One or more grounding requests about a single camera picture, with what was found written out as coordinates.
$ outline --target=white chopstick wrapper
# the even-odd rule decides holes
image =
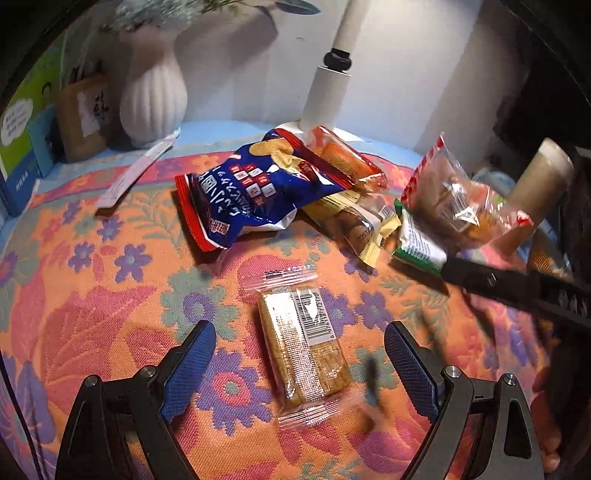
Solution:
[[[109,189],[96,201],[97,208],[114,207],[121,196],[140,178],[148,167],[158,160],[174,144],[173,140],[162,140],[129,166]]]

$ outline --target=white vase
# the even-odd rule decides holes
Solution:
[[[147,148],[180,132],[187,110],[187,87],[174,55],[179,33],[144,25],[119,35],[133,50],[119,116],[134,147]]]

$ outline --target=floral tablecloth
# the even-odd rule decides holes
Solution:
[[[67,416],[84,377],[128,377],[179,344],[199,320],[218,340],[199,391],[174,429],[203,480],[396,478],[428,429],[385,355],[386,325],[402,320],[422,345],[472,377],[519,378],[531,394],[546,358],[529,316],[389,263],[367,272],[345,248],[303,218],[277,234],[250,235],[217,258],[187,240],[174,204],[175,174],[203,171],[228,153],[152,166],[109,217],[96,198],[122,171],[111,168],[37,194],[0,262],[0,348],[17,399],[53,478]],[[393,199],[411,171],[375,158]],[[490,251],[475,255],[498,262]],[[366,362],[378,364],[379,403],[356,407],[317,427],[280,432],[274,385],[255,297],[243,288],[255,272],[314,263],[353,378],[364,391]],[[372,412],[383,411],[376,422]],[[24,432],[0,383],[0,433],[35,478]],[[129,437],[144,475],[137,438]],[[450,478],[458,478],[463,442]]]

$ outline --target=snack package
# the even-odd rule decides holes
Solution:
[[[393,256],[421,270],[439,275],[447,261],[445,250],[421,231],[399,200],[394,205],[402,226],[398,231],[398,246]]]
[[[281,129],[211,170],[175,177],[175,183],[187,226],[204,252],[229,248],[247,232],[284,230],[298,208],[353,186]]]
[[[306,265],[267,272],[246,285],[259,292],[265,344],[281,391],[282,429],[320,423],[356,398],[316,278],[314,267]]]
[[[313,128],[306,133],[305,143],[312,152],[350,177],[356,189],[377,192],[388,188],[386,174],[328,128]]]
[[[467,177],[443,134],[421,160],[401,201],[449,251],[480,248],[514,228],[532,225],[525,212],[506,204],[488,185]]]
[[[383,240],[400,226],[396,212],[382,197],[353,190],[335,193],[303,210],[328,236],[344,239],[372,268],[377,265]]]

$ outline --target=blue snack bag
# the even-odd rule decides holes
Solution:
[[[273,129],[221,165],[174,179],[182,214],[204,252],[229,248],[238,236],[285,230],[298,208],[353,186],[295,135]]]

